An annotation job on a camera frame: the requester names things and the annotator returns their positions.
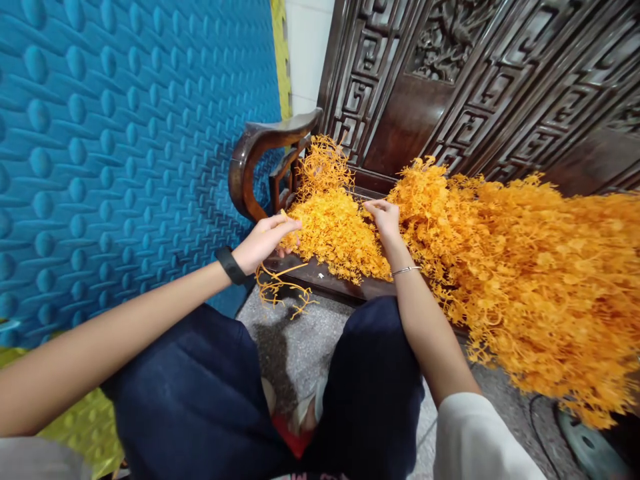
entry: white shirt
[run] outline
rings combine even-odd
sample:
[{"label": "white shirt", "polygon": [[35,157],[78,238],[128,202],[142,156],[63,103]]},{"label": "white shirt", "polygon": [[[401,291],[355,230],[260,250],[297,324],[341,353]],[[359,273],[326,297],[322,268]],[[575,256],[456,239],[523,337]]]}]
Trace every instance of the white shirt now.
[{"label": "white shirt", "polygon": [[[37,437],[0,439],[0,471],[12,480],[91,480],[80,454]],[[438,412],[436,480],[544,479],[491,402],[475,393],[448,396]]]}]

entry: gray tiled floor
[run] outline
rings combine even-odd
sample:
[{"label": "gray tiled floor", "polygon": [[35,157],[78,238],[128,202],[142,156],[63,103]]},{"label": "gray tiled floor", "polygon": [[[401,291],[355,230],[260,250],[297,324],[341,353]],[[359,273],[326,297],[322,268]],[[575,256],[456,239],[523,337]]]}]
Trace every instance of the gray tiled floor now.
[{"label": "gray tiled floor", "polygon": [[[333,348],[352,308],[313,296],[306,314],[290,320],[292,309],[262,306],[254,289],[238,314],[258,344],[263,376],[272,382],[278,395],[277,409],[290,411],[313,392],[316,380],[328,371]],[[529,399],[508,382],[500,369],[476,365],[472,370],[485,396],[502,416],[515,438],[529,452],[548,478],[555,474],[544,457],[529,423]],[[412,479],[433,478],[437,412],[426,388],[417,432],[417,461]],[[534,422],[562,479],[586,478],[578,470],[553,417],[553,402],[535,402]]]}]

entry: white wall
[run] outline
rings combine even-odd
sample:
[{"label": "white wall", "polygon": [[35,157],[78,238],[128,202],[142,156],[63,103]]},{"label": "white wall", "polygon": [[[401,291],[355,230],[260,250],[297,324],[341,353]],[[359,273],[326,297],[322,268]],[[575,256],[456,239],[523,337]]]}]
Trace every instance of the white wall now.
[{"label": "white wall", "polygon": [[285,0],[294,115],[317,104],[334,1]]}]

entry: dark wood furniture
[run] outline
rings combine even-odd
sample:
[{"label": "dark wood furniture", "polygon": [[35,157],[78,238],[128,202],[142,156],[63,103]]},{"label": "dark wood furniture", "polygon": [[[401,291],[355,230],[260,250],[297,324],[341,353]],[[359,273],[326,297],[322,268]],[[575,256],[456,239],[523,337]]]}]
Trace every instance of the dark wood furniture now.
[{"label": "dark wood furniture", "polygon": [[[247,125],[229,172],[247,218],[266,216],[253,169],[270,148],[291,146],[271,176],[274,211],[290,204],[309,133],[343,139],[354,194],[366,198],[385,196],[402,167],[426,154],[453,173],[502,182],[542,171],[566,195],[637,189],[640,3],[336,0],[319,105]],[[352,305],[394,292],[384,281],[336,279],[313,261],[288,278]]]},{"label": "dark wood furniture", "polygon": [[[315,109],[306,115],[298,115],[290,120],[273,124],[248,123],[244,135],[240,138],[231,159],[229,168],[229,192],[233,204],[246,218],[256,222],[267,216],[253,195],[253,171],[262,154],[268,149],[290,147],[282,162],[270,174],[271,203],[273,211],[288,208],[291,204],[297,179],[295,166],[300,152],[309,144],[309,133],[322,116],[321,109]],[[285,178],[287,187],[280,192],[279,185]],[[356,188],[354,195],[364,198],[382,198],[380,193]],[[284,259],[278,256],[266,260],[265,266],[275,272],[287,270],[302,264],[295,255]],[[326,265],[318,265],[312,259],[308,266],[293,270],[286,275],[302,287],[311,287],[314,293],[327,296],[343,303],[358,306],[366,300],[380,295],[394,295],[392,283],[365,278],[362,285],[354,285],[338,279],[329,273]]]}]

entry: blue padded wall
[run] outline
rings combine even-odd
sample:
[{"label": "blue padded wall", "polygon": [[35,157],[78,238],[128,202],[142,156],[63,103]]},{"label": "blue padded wall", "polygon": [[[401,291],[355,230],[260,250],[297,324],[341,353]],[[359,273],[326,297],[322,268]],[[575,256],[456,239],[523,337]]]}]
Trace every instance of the blue padded wall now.
[{"label": "blue padded wall", "polygon": [[[1,2],[0,345],[36,347],[238,244],[231,152],[246,121],[278,120],[268,0]],[[233,316],[246,293],[211,304]]]}]

